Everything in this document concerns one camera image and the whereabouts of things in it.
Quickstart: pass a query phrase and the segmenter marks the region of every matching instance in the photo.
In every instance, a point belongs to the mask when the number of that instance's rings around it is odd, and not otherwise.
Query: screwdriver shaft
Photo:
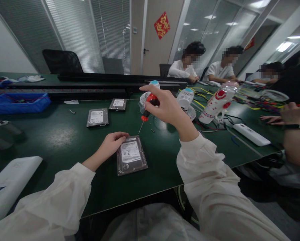
[[[142,124],[141,124],[141,127],[140,127],[140,130],[139,130],[138,135],[140,134],[141,128],[142,128],[142,126],[143,126],[143,123],[144,123],[144,121],[143,121]]]

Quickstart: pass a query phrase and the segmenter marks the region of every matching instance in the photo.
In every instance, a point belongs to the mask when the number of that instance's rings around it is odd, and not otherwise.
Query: black watch strap
[[[289,124],[289,125],[284,125],[285,130],[291,130],[291,129],[300,129],[299,124]]]

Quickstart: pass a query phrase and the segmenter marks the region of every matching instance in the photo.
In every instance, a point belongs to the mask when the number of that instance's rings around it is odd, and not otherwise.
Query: blue basket
[[[15,103],[26,100],[32,103]],[[0,95],[0,114],[41,113],[51,104],[48,94],[44,93],[11,93]]]

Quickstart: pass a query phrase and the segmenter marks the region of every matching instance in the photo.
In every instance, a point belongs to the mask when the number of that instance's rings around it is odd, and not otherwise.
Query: white paper
[[[141,160],[137,142],[127,142],[121,144],[122,162],[129,163]]]
[[[89,122],[93,123],[93,124],[102,123],[103,122],[103,111],[97,110],[97,111],[91,112]]]
[[[114,100],[112,106],[118,106],[118,107],[123,107],[124,100]]]
[[[65,104],[79,104],[78,100],[65,101]]]

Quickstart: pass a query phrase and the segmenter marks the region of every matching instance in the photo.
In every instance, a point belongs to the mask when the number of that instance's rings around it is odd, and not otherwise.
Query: red screwdriver handle
[[[160,106],[160,101],[154,94],[150,94],[146,100],[146,102],[149,102],[153,106]],[[141,120],[148,121],[150,112],[147,110],[144,110],[143,115],[141,116]]]

